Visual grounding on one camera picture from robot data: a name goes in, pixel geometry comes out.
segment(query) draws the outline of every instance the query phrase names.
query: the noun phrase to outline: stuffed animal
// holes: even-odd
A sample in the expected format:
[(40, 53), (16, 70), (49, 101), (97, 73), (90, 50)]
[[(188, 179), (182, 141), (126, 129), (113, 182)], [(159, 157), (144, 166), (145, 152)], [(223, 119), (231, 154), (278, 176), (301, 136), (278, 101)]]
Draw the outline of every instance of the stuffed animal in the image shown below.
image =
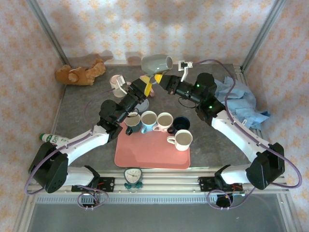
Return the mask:
[(93, 85), (95, 78), (105, 73), (105, 70), (103, 60), (98, 58), (89, 69), (82, 67), (72, 69), (66, 64), (55, 72), (55, 76), (58, 82), (65, 85), (87, 86)]

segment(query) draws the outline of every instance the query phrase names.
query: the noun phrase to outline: blue towel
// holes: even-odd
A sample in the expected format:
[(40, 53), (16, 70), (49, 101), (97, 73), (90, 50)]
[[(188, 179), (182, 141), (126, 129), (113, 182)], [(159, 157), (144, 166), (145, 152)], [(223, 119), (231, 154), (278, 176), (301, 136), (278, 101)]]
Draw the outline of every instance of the blue towel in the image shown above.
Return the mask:
[[(226, 76), (224, 83), (215, 80), (217, 90), (215, 97), (223, 104), (227, 92), (233, 85), (233, 79)], [(261, 129), (261, 122), (269, 118), (268, 111), (258, 112), (255, 110), (256, 99), (249, 88), (242, 82), (236, 80), (236, 85), (228, 96), (228, 109), (245, 127), (253, 129)]]

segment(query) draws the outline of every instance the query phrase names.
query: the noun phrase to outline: floral wallpaper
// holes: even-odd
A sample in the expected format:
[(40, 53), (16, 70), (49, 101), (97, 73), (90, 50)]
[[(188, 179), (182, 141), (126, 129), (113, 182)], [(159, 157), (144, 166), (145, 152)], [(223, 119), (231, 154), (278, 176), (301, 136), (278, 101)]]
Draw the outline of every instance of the floral wallpaper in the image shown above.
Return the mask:
[[(246, 72), (260, 109), (272, 116), (262, 124), (269, 141), (301, 171), (303, 184), (291, 194), (303, 231), (309, 231), (309, 20), (308, 1), (287, 1), (252, 65)], [(297, 183), (286, 165), (289, 185)]]
[(0, 230), (14, 227), (28, 168), (50, 132), (59, 58), (25, 0), (0, 1)]
[(275, 0), (38, 0), (72, 65), (215, 58), (241, 65)]

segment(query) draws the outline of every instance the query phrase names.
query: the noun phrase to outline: tray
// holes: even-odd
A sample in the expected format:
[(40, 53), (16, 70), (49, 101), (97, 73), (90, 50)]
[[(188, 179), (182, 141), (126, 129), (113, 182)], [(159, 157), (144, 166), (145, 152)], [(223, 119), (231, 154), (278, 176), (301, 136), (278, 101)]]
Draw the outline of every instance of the tray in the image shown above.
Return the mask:
[(126, 135), (127, 126), (118, 135), (115, 164), (119, 167), (187, 169), (190, 166), (190, 149), (178, 151), (167, 142), (168, 133), (152, 131)]

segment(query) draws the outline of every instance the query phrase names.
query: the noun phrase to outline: clock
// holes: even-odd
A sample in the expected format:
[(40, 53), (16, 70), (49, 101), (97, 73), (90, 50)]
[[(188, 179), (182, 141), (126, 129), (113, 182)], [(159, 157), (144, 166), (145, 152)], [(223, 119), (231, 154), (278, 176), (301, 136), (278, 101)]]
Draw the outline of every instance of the clock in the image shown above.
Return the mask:
[(140, 168), (128, 168), (124, 172), (125, 187), (130, 189), (132, 187), (136, 187), (137, 189), (142, 187), (142, 170)]

